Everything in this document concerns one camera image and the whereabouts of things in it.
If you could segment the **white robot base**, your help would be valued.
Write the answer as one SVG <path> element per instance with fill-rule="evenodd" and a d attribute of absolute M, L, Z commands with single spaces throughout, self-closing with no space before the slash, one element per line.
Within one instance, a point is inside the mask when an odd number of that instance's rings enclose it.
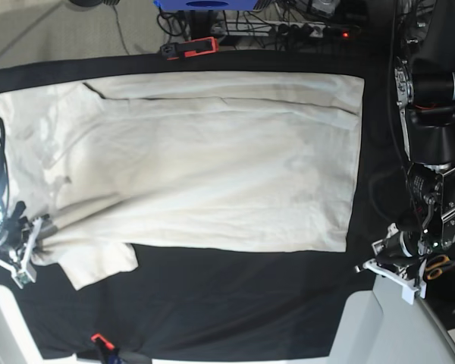
<path fill-rule="evenodd" d="M 75 356 L 43 359 L 13 293 L 0 285 L 0 363 L 76 363 Z"/>
<path fill-rule="evenodd" d="M 428 304 L 377 277 L 346 301 L 329 363 L 455 363 L 455 342 Z"/>

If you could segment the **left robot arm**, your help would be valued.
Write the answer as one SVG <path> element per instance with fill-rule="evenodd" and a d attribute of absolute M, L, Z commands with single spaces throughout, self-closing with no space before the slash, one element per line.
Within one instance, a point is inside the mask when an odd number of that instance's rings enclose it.
<path fill-rule="evenodd" d="M 388 119 L 409 208 L 363 268 L 405 286 L 438 278 L 455 243 L 455 1 L 397 1 Z"/>

